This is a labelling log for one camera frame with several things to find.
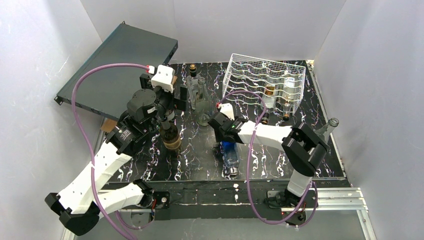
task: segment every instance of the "white wall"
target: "white wall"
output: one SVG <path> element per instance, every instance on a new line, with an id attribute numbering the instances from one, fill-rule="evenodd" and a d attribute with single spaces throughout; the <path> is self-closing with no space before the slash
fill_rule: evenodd
<path id="1" fill-rule="evenodd" d="M 81 0 L 102 40 L 122 21 L 177 39 L 173 63 L 314 59 L 345 1 Z"/>
<path id="2" fill-rule="evenodd" d="M 58 240 L 44 203 L 89 161 L 69 105 L 53 98 L 101 44 L 79 0 L 0 2 L 0 236 Z M 94 141 L 100 117 L 81 111 Z"/>
<path id="3" fill-rule="evenodd" d="M 376 236 L 424 235 L 424 2 L 347 0 L 315 60 Z"/>

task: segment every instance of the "black marble table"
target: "black marble table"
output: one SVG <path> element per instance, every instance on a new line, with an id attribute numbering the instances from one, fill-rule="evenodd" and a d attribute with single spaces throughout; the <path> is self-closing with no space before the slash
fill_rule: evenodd
<path id="1" fill-rule="evenodd" d="M 305 61 L 287 61 L 306 67 Z M 199 74 L 206 78 L 208 91 L 215 106 L 222 98 L 222 82 L 227 69 L 227 62 L 197 63 Z M 172 64 L 178 76 L 178 83 L 185 83 L 189 74 L 189 64 Z M 248 117 L 255 121 L 260 114 L 257 105 L 236 104 L 236 116 Z M 199 126 L 194 119 L 194 111 L 176 111 L 175 124 L 181 131 L 182 152 L 180 155 L 170 154 L 162 143 L 159 133 L 152 137 L 152 144 L 145 145 L 134 158 L 123 165 L 110 179 L 110 182 L 131 182 L 136 179 L 146 181 L 204 181 L 230 179 L 224 167 L 223 155 L 217 148 L 215 134 L 210 126 Z M 313 129 L 325 124 L 325 118 L 320 106 L 311 75 L 306 68 L 303 100 L 290 121 L 284 122 L 278 113 L 272 114 L 270 125 L 292 126 L 297 121 L 306 122 Z M 331 140 L 329 154 L 325 157 L 316 172 L 316 177 L 344 177 L 340 161 L 336 155 Z M 248 146 L 239 144 L 240 174 L 238 180 L 246 179 L 246 161 Z M 293 167 L 285 153 L 272 147 L 255 144 L 250 158 L 251 179 L 288 179 Z"/>

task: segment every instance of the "gray floor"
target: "gray floor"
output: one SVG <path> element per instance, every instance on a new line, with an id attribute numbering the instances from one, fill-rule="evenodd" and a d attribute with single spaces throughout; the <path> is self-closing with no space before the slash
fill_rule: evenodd
<path id="1" fill-rule="evenodd" d="M 122 216 L 130 223 L 130 213 Z M 134 224 L 147 222 L 147 215 L 134 216 Z M 356 211 L 317 211 L 313 220 L 296 231 L 280 225 L 267 225 L 258 219 L 180 219 L 156 221 L 142 231 L 133 231 L 140 240 L 364 240 Z M 101 219 L 97 226 L 76 240 L 121 240 Z"/>

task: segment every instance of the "blue bottle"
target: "blue bottle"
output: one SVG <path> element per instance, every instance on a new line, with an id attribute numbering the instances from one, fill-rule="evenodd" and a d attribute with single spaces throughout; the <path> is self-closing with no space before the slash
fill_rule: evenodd
<path id="1" fill-rule="evenodd" d="M 229 171 L 231 177 L 239 175 L 239 152 L 237 143 L 222 141 L 222 151 L 224 155 L 224 165 Z"/>

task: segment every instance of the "wavy wire shelf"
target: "wavy wire shelf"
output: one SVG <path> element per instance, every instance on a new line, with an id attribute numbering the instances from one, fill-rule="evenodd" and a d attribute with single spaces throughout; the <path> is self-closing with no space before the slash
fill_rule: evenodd
<path id="1" fill-rule="evenodd" d="M 224 76 L 222 94 L 246 90 L 263 96 L 266 90 L 272 93 L 268 97 L 277 98 L 276 111 L 283 112 L 282 104 L 289 103 L 290 112 L 295 113 L 303 98 L 305 73 L 304 66 L 233 53 Z M 229 100 L 260 105 L 259 98 L 242 93 Z"/>

